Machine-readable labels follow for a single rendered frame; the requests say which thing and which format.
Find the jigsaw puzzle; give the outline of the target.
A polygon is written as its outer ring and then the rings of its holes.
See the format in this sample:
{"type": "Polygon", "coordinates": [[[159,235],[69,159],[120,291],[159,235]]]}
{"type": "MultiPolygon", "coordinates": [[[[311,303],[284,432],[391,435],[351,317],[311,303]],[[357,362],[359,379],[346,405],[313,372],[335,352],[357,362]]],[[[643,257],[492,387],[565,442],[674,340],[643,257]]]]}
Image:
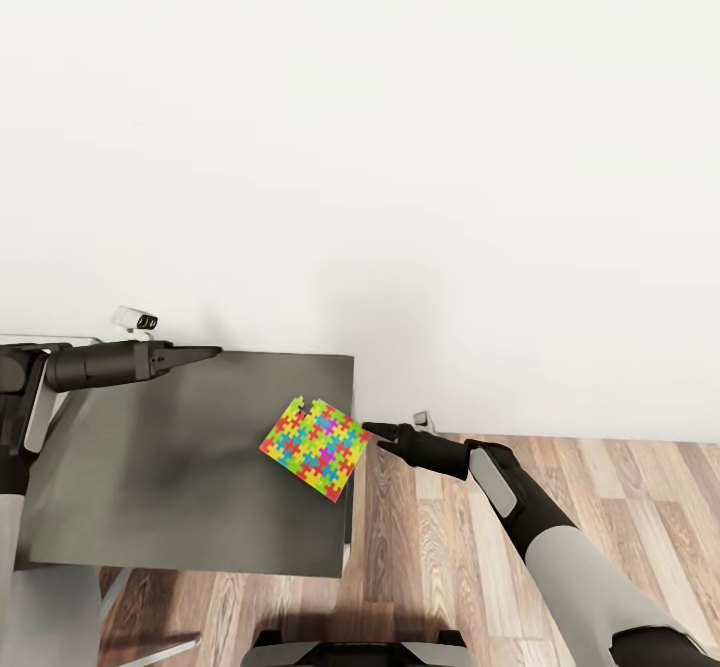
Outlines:
{"type": "Polygon", "coordinates": [[[320,398],[312,403],[306,415],[295,398],[260,449],[336,502],[371,432],[320,398]]]}

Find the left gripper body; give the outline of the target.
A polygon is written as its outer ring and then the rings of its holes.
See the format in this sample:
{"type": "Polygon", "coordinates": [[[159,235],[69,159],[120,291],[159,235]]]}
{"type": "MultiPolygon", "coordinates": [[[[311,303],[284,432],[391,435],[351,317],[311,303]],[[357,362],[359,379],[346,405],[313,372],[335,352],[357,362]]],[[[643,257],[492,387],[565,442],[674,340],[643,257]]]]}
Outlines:
{"type": "MultiPolygon", "coordinates": [[[[96,341],[96,340],[94,340],[96,341]]],[[[100,343],[96,341],[86,354],[85,371],[91,387],[142,383],[156,379],[150,375],[149,354],[159,348],[158,343],[168,340],[121,340],[100,343]]]]}

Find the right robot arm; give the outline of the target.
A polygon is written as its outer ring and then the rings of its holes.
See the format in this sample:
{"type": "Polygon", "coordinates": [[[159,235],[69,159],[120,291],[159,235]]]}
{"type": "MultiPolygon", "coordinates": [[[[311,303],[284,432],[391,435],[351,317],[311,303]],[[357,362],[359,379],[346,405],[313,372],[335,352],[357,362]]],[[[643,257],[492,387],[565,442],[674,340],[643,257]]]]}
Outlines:
{"type": "Polygon", "coordinates": [[[475,482],[533,577],[577,667],[720,667],[665,608],[570,520],[504,444],[435,436],[429,411],[411,424],[365,422],[411,467],[475,482]]]}

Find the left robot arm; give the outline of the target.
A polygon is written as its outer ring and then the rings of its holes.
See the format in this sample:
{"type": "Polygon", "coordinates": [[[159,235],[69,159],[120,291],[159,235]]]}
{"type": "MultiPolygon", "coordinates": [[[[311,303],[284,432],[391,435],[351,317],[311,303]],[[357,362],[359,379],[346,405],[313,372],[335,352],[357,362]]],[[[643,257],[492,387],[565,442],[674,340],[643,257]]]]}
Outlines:
{"type": "Polygon", "coordinates": [[[0,648],[8,625],[19,526],[56,396],[69,390],[142,383],[162,371],[217,357],[222,346],[174,346],[154,340],[154,314],[120,305],[111,322],[118,342],[0,344],[0,648]]]}

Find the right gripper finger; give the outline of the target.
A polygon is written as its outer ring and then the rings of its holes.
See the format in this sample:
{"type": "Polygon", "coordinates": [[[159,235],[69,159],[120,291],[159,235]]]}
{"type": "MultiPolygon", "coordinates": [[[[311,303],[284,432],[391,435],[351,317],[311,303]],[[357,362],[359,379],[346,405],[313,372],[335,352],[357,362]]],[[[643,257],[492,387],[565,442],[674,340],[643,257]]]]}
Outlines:
{"type": "Polygon", "coordinates": [[[393,425],[392,423],[365,422],[362,425],[362,428],[393,442],[397,441],[398,435],[400,435],[400,429],[402,428],[402,424],[393,425]]]}
{"type": "Polygon", "coordinates": [[[381,448],[386,449],[387,451],[390,451],[391,453],[394,453],[395,455],[398,455],[399,457],[401,457],[401,455],[399,454],[399,452],[396,451],[396,445],[397,445],[397,442],[396,442],[396,441],[389,442],[389,443],[386,442],[386,441],[378,441],[378,446],[380,446],[381,448]]]}

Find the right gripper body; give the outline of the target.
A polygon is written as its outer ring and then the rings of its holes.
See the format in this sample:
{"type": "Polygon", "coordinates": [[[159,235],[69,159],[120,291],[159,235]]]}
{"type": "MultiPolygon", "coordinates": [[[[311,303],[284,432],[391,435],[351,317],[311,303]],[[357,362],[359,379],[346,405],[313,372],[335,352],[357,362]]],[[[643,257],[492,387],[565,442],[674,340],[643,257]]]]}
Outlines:
{"type": "Polygon", "coordinates": [[[423,467],[447,475],[442,471],[442,459],[448,441],[448,438],[413,430],[412,424],[402,424],[396,451],[411,467],[423,467]]]}

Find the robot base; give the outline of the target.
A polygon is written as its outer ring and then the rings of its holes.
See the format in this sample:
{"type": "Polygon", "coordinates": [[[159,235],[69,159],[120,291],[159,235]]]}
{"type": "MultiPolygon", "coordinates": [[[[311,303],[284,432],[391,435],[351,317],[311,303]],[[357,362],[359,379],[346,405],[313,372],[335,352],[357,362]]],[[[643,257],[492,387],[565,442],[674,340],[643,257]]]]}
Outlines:
{"type": "Polygon", "coordinates": [[[281,643],[281,630],[261,630],[240,667],[480,667],[458,630],[439,643],[281,643]]]}

